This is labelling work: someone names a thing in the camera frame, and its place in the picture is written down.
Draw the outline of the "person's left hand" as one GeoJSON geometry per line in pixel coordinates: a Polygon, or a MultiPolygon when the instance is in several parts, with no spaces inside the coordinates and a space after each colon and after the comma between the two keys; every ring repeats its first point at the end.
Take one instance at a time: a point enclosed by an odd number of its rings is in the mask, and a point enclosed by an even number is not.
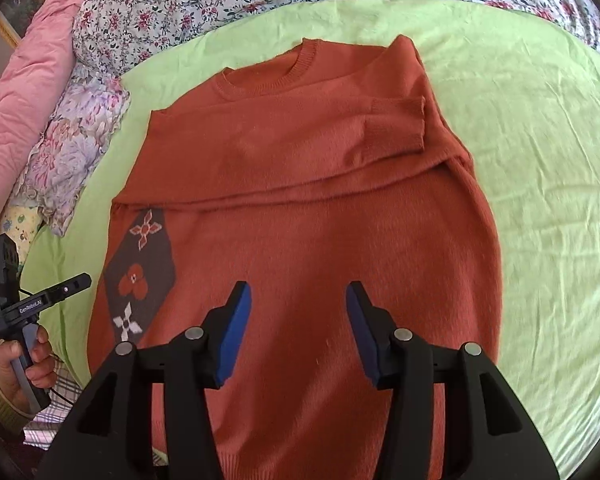
{"type": "MultiPolygon", "coordinates": [[[[27,399],[26,394],[19,385],[17,376],[12,369],[12,361],[18,360],[22,348],[18,341],[4,341],[0,344],[0,390],[5,398],[19,411],[27,414],[36,414],[27,399]]],[[[42,326],[36,333],[35,344],[30,350],[33,364],[26,369],[28,381],[36,388],[50,389],[56,384],[55,361],[53,349],[48,340],[48,333],[42,326]]]]}

